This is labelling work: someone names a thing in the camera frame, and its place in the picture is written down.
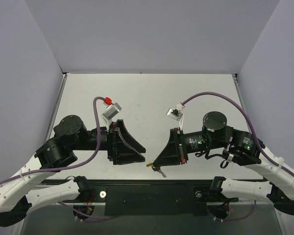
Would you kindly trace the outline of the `silver key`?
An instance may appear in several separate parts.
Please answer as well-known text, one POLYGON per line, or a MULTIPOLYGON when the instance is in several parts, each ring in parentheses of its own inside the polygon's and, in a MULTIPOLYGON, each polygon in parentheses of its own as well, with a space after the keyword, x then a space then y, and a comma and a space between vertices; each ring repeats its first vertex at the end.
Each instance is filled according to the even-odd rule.
POLYGON ((166 178, 167 176, 166 176, 166 174, 161 170, 161 169, 159 169, 159 170, 157 170, 164 178, 166 178))

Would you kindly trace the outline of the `metal keyring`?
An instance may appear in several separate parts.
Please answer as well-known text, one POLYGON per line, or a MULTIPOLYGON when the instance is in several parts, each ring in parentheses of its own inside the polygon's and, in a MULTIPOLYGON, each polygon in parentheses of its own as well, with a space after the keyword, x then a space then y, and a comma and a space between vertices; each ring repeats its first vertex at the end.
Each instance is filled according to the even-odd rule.
POLYGON ((159 171, 159 170, 161 170, 161 168, 158 167, 158 166, 152 166, 152 170, 153 170, 153 171, 159 171))

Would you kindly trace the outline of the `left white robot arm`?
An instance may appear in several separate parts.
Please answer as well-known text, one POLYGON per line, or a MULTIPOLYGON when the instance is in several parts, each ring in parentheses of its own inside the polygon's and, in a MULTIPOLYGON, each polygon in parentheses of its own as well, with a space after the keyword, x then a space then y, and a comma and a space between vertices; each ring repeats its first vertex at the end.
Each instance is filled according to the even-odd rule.
POLYGON ((36 150, 12 181, 0 183, 0 227, 16 224, 32 211, 53 203, 94 200, 95 193, 84 176, 74 176, 54 187, 35 189, 46 178, 76 162, 76 150, 106 151, 114 165, 145 161, 146 149, 128 133, 123 120, 112 122, 109 127, 87 130, 80 117, 70 115, 53 130, 54 137, 36 150))

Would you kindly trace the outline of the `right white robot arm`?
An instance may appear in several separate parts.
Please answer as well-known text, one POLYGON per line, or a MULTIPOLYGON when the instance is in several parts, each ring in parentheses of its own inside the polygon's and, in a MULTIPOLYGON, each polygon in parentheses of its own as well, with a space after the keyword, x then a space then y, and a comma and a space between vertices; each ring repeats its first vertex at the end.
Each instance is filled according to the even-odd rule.
POLYGON ((221 157, 222 169, 235 163, 264 178, 253 182, 216 176, 207 189, 195 187, 196 202, 211 203, 207 211, 214 217, 225 219, 230 213, 229 204, 240 199, 265 202, 280 212, 294 215, 294 175, 283 170, 287 167, 284 160, 274 156, 251 133, 228 126, 224 114, 207 113, 202 130, 197 132, 183 133, 180 127, 171 129, 167 145, 151 167, 160 172, 163 166, 186 164, 191 153, 207 160, 221 157))

